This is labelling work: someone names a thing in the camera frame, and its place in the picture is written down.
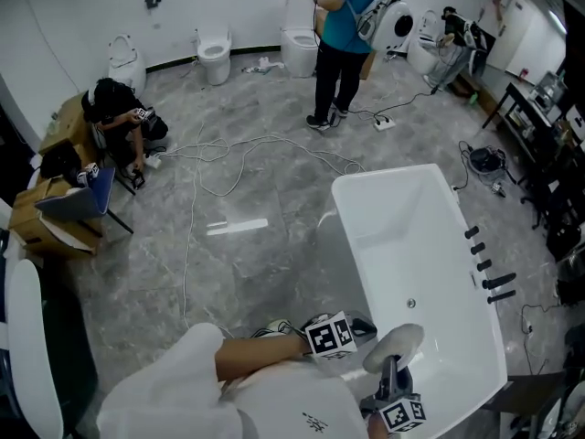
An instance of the black pants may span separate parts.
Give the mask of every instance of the black pants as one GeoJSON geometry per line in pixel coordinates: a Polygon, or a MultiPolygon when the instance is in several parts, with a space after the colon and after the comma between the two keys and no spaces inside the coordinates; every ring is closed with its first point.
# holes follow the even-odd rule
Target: black pants
{"type": "Polygon", "coordinates": [[[489,33],[486,33],[483,29],[482,32],[484,33],[485,44],[487,44],[487,54],[489,55],[489,53],[492,51],[492,48],[494,47],[495,37],[489,33]]]}
{"type": "Polygon", "coordinates": [[[314,117],[317,121],[327,120],[331,102],[335,97],[335,84],[339,73],[341,84],[336,105],[342,111],[349,109],[349,103],[359,88],[359,72],[368,55],[337,50],[321,41],[317,56],[317,88],[314,94],[314,117]]]}

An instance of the power strip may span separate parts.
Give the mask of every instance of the power strip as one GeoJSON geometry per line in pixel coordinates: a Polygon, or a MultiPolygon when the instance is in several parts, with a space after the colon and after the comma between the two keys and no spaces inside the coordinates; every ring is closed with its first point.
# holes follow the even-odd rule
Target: power strip
{"type": "Polygon", "coordinates": [[[374,120],[374,128],[381,132],[382,130],[387,130],[388,128],[395,127],[396,123],[392,120],[391,117],[385,117],[383,121],[379,121],[378,119],[374,120]]]}
{"type": "Polygon", "coordinates": [[[143,156],[143,161],[147,166],[151,167],[152,169],[158,169],[162,163],[162,161],[157,157],[147,155],[143,156]]]}

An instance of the black shoe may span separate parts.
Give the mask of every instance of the black shoe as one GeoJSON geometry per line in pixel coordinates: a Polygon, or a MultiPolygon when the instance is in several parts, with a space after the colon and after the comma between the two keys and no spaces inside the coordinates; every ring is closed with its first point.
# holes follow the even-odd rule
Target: black shoe
{"type": "Polygon", "coordinates": [[[329,128],[331,128],[329,121],[325,120],[319,122],[317,119],[314,118],[314,115],[307,115],[306,122],[307,125],[309,125],[313,130],[316,130],[318,132],[324,132],[325,130],[329,130],[329,128]]]}
{"type": "Polygon", "coordinates": [[[347,117],[347,113],[348,113],[349,111],[344,111],[344,110],[342,110],[342,109],[339,109],[339,108],[337,107],[337,98],[333,99],[333,105],[334,105],[334,106],[335,106],[335,108],[337,109],[337,116],[338,116],[338,117],[341,117],[342,119],[345,119],[345,118],[347,117]]]}

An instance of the black hair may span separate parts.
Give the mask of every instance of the black hair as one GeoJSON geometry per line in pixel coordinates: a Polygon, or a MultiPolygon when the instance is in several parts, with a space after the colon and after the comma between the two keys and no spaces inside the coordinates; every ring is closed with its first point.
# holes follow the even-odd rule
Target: black hair
{"type": "Polygon", "coordinates": [[[102,78],[98,80],[95,91],[93,92],[93,99],[98,105],[108,105],[113,101],[114,91],[116,89],[116,81],[111,78],[102,78]]]}

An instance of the handle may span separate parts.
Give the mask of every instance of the handle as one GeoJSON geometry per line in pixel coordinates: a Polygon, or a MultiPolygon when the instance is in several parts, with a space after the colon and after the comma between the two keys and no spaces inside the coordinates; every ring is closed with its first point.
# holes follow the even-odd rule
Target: handle
{"type": "Polygon", "coordinates": [[[483,270],[490,268],[492,266],[492,261],[487,259],[485,262],[480,262],[477,264],[477,271],[482,272],[483,270]]]}
{"type": "Polygon", "coordinates": [[[497,296],[490,296],[487,298],[487,304],[494,303],[496,301],[501,301],[502,299],[506,299],[508,297],[512,297],[516,295],[516,290],[509,291],[507,293],[499,294],[497,296]]]}
{"type": "Polygon", "coordinates": [[[483,242],[480,242],[479,244],[477,244],[476,246],[472,247],[472,255],[475,255],[481,251],[485,250],[485,244],[483,242]]]}
{"type": "Polygon", "coordinates": [[[516,279],[516,274],[509,273],[509,274],[505,274],[504,276],[500,276],[499,278],[496,278],[495,280],[484,280],[484,282],[482,283],[482,286],[485,289],[495,289],[495,288],[499,288],[500,286],[504,286],[505,284],[508,284],[515,279],[516,279]]]}
{"type": "Polygon", "coordinates": [[[475,234],[479,232],[479,228],[477,226],[473,226],[470,230],[465,232],[465,238],[471,239],[475,234]]]}

